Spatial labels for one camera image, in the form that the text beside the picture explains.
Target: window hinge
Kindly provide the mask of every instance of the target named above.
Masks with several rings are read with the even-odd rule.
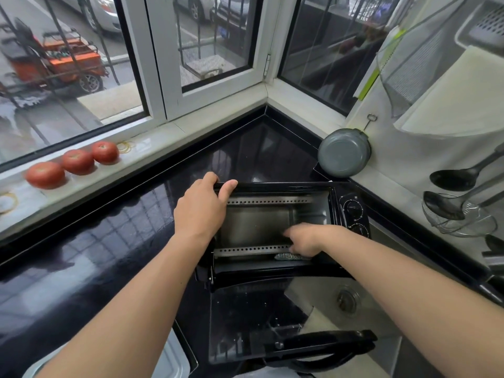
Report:
[[[268,75],[268,69],[270,68],[270,60],[271,60],[271,54],[268,54],[268,57],[266,57],[266,65],[264,66],[263,77],[266,77],[266,75]]]

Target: hand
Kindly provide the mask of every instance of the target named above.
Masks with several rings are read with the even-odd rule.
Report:
[[[203,179],[196,180],[177,202],[173,212],[175,235],[208,245],[226,217],[229,195],[238,181],[229,180],[222,186],[219,196],[214,184],[219,180],[213,172],[207,172]]]
[[[289,237],[293,242],[290,248],[291,253],[311,258],[325,250],[326,233],[334,231],[337,227],[336,225],[302,223],[287,229],[284,236]]]

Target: license plate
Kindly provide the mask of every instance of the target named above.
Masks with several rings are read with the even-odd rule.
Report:
[[[217,27],[217,28],[218,28],[217,30],[219,31],[219,34],[220,34],[222,37],[224,37],[224,38],[229,38],[229,32],[227,31],[227,29],[225,29],[225,28],[223,28],[223,27],[221,27],[221,26],[219,26],[219,27]]]

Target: forearm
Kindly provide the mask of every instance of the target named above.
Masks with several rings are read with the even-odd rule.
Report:
[[[42,370],[40,378],[150,377],[205,247],[201,241],[173,236]]]
[[[324,230],[326,252],[443,374],[502,376],[502,308],[386,246],[342,227]]]

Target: gray pot lid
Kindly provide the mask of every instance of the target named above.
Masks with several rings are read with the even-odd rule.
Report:
[[[356,128],[342,128],[329,134],[318,148],[318,162],[322,169],[340,178],[362,171],[370,156],[367,136]]]

